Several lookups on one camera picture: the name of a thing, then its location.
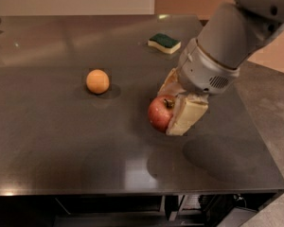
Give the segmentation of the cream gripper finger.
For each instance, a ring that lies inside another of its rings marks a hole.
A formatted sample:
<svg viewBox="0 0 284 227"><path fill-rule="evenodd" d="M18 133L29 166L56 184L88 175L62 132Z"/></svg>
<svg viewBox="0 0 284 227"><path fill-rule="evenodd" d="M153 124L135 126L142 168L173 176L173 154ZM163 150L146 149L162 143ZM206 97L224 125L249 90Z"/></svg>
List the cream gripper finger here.
<svg viewBox="0 0 284 227"><path fill-rule="evenodd" d="M173 108L173 117L169 121L166 135L184 135L203 117L207 109L207 96L196 94L178 95Z"/></svg>
<svg viewBox="0 0 284 227"><path fill-rule="evenodd" d="M183 91L184 88L178 81L177 70L175 68L172 68L157 94L159 96L163 95L177 96Z"/></svg>

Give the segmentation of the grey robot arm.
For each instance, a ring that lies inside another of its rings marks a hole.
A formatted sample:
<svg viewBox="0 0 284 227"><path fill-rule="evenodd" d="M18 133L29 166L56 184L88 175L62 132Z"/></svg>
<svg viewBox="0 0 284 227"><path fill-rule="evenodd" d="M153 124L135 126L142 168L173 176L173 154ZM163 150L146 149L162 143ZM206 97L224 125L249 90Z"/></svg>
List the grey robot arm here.
<svg viewBox="0 0 284 227"><path fill-rule="evenodd" d="M234 0L221 4L200 34L189 41L158 95L169 96L172 118L163 132L186 133L223 93L240 66L284 30L284 0Z"/></svg>

